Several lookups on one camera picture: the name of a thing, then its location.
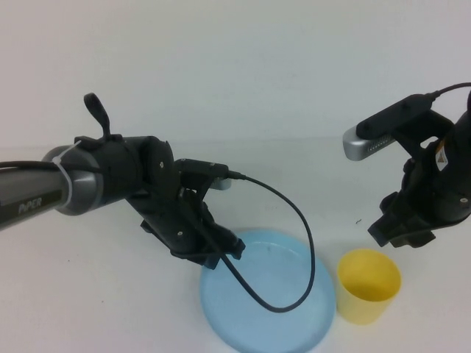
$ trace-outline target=blue plate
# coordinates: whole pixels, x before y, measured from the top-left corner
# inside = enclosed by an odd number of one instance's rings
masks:
[[[252,230],[238,236],[247,247],[240,260],[231,261],[262,299],[278,307],[298,300],[311,271],[309,248],[273,230]],[[319,258],[311,294],[288,313],[262,308],[222,261],[215,270],[203,268],[199,292],[213,330],[243,353],[309,351],[327,334],[336,311],[332,279]]]

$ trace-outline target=white backdrop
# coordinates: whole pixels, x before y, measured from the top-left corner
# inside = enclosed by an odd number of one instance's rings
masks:
[[[470,79],[469,0],[0,1],[0,147],[340,135]],[[457,119],[465,90],[436,104]]]

